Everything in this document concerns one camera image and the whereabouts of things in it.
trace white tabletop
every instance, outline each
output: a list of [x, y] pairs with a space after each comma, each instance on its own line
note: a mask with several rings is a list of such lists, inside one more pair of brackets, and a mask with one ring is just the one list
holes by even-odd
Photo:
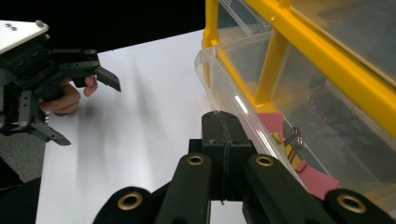
[[[47, 143], [36, 223], [92, 223], [117, 190], [152, 192], [172, 179], [212, 110], [194, 73], [202, 33], [99, 54], [121, 92], [100, 83], [73, 115], [50, 116], [49, 126], [72, 144]], [[213, 202], [211, 223], [246, 223], [241, 205]]]

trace gray floor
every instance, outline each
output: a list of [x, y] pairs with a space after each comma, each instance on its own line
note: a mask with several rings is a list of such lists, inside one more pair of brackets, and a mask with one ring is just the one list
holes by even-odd
[[27, 182], [41, 176], [45, 144], [29, 133], [0, 134], [0, 157]]

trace pink sticky note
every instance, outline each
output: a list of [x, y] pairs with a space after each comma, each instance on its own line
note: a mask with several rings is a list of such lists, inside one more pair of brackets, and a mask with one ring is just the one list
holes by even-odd
[[306, 161], [301, 161], [296, 168], [296, 171], [305, 186], [308, 188], [308, 191], [322, 200], [324, 200], [324, 197], [329, 190], [337, 189], [340, 185], [338, 180], [312, 168], [306, 163]]
[[279, 133], [280, 140], [286, 140], [283, 135], [283, 114], [281, 112], [257, 113], [264, 127], [269, 133]]

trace white plastic part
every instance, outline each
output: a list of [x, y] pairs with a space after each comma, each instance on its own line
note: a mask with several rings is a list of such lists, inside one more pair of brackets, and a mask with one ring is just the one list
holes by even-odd
[[0, 54], [48, 31], [42, 21], [0, 21]]

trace black background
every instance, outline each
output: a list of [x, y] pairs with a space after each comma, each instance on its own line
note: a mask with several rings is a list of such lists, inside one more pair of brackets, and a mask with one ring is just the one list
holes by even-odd
[[205, 28], [205, 0], [2, 1], [0, 20], [49, 26], [55, 49], [119, 49]]

